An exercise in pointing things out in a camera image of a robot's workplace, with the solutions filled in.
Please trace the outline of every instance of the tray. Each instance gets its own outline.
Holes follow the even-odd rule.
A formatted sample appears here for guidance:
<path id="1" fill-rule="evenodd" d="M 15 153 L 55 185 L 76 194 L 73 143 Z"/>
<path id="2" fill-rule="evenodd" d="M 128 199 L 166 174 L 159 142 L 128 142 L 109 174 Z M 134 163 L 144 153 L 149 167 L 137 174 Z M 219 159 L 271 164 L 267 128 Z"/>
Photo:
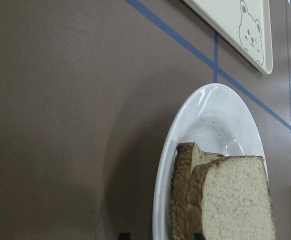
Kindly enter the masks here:
<path id="1" fill-rule="evenodd" d="M 272 72 L 269 0 L 183 1 L 260 72 Z"/>

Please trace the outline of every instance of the bear face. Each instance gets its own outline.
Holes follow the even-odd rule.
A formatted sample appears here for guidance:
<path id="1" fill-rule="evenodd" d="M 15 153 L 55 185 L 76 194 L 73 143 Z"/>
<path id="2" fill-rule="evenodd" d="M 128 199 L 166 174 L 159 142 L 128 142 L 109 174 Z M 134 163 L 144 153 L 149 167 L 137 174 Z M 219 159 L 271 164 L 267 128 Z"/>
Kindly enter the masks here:
<path id="1" fill-rule="evenodd" d="M 258 19 L 249 14 L 244 0 L 240 1 L 241 23 L 239 26 L 239 36 L 242 47 L 260 65 L 264 63 L 264 51 L 262 49 L 262 30 Z"/>

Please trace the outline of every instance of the blue tape line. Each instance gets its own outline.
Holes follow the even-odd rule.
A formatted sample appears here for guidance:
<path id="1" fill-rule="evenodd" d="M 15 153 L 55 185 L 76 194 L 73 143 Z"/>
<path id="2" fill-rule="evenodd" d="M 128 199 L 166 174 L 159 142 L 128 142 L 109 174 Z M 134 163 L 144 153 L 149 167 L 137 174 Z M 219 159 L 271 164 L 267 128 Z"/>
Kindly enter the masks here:
<path id="1" fill-rule="evenodd" d="M 168 24 L 162 21 L 157 15 L 155 15 L 152 11 L 150 11 L 141 2 L 139 2 L 138 0 L 125 0 L 125 1 L 128 4 L 130 4 L 133 8 L 135 8 L 138 12 L 140 12 L 142 15 L 144 15 L 147 19 L 153 22 L 156 26 L 158 26 L 161 30 L 163 30 L 166 34 L 168 34 L 170 37 L 176 40 L 179 44 L 185 47 L 188 51 L 194 54 L 198 59 L 202 60 L 210 68 L 212 69 L 215 68 L 215 63 L 212 60 L 210 60 L 201 51 L 195 48 L 190 42 L 184 39 L 179 33 L 177 33 Z M 288 129 L 291 129 L 291 126 L 286 121 L 284 121 L 279 115 L 277 115 L 274 111 L 272 111 L 269 107 L 267 107 L 263 102 L 257 99 L 252 93 L 250 93 L 247 89 L 245 89 L 240 83 L 234 80 L 230 75 L 228 75 L 225 71 L 223 71 L 219 66 L 216 66 L 216 72 L 217 74 L 221 75 L 224 79 L 226 79 L 230 84 L 234 85 L 238 90 L 240 90 L 248 98 L 250 98 L 256 104 L 258 104 L 271 116 L 277 119 L 280 123 L 282 123 Z"/>
<path id="2" fill-rule="evenodd" d="M 144 6 L 138 0 L 125 0 L 128 4 L 134 7 L 137 11 L 139 11 L 142 15 L 144 15 L 147 19 L 157 25 L 161 30 L 163 30 L 166 34 L 176 40 L 179 44 L 185 47 L 188 51 L 190 51 L 193 55 L 195 55 L 198 59 L 207 64 L 210 68 L 214 68 L 214 62 L 210 60 L 207 56 L 205 56 L 201 51 L 195 48 L 190 42 L 188 42 L 185 38 L 183 38 L 179 33 L 177 33 L 173 28 L 171 28 L 168 24 L 162 21 L 157 15 L 155 15 L 152 11 L 150 11 L 146 6 Z"/>
<path id="3" fill-rule="evenodd" d="M 289 80 L 289 100 L 290 100 L 290 121 L 291 121 L 291 75 L 290 75 L 290 51 L 289 51 L 289 28 L 288 28 L 288 5 L 285 1 L 285 33 L 286 33 L 286 51 L 287 51 L 287 72 Z"/>
<path id="4" fill-rule="evenodd" d="M 235 86 L 238 90 L 240 90 L 243 94 L 245 94 L 248 98 L 258 104 L 261 108 L 267 111 L 271 116 L 277 119 L 280 123 L 286 126 L 288 129 L 291 129 L 291 126 L 284 121 L 278 114 L 272 111 L 267 105 L 265 105 L 262 101 L 260 101 L 256 96 L 254 96 L 251 92 L 249 92 L 245 87 L 243 87 L 240 83 L 234 80 L 230 75 L 228 75 L 225 71 L 223 71 L 220 67 L 217 68 L 218 74 L 220 74 L 223 78 L 225 78 L 229 83 Z"/>
<path id="5" fill-rule="evenodd" d="M 213 68 L 213 82 L 218 82 L 218 55 L 219 55 L 219 49 L 218 49 L 218 40 L 219 40 L 219 34 L 217 31 L 214 32 L 214 68 Z"/>

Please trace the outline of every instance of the white tray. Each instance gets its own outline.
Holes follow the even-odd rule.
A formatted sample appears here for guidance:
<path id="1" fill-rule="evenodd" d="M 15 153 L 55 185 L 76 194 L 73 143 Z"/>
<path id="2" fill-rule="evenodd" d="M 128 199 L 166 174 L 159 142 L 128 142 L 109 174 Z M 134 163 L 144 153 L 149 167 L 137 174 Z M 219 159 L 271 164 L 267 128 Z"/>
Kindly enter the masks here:
<path id="1" fill-rule="evenodd" d="M 260 72 L 272 72 L 269 0 L 183 1 Z"/>
<path id="2" fill-rule="evenodd" d="M 170 239 L 171 176 L 177 145 L 185 142 L 225 156 L 265 157 L 255 121 L 239 95 L 219 83 L 200 87 L 180 108 L 164 142 L 154 189 L 153 240 Z"/>

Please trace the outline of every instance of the sliced bread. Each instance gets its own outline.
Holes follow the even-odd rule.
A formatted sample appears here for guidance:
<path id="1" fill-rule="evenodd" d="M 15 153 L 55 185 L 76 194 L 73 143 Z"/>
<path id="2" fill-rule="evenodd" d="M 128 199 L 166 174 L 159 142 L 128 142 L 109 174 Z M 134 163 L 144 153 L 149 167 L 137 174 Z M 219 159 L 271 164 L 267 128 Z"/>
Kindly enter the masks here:
<path id="1" fill-rule="evenodd" d="M 185 239 L 275 240 L 263 158 L 230 156 L 194 168 L 186 206 Z"/>
<path id="2" fill-rule="evenodd" d="M 177 146 L 170 192 L 172 239 L 186 239 L 187 194 L 193 169 L 197 165 L 206 164 L 222 156 L 222 154 L 201 151 L 193 142 L 180 143 Z"/>

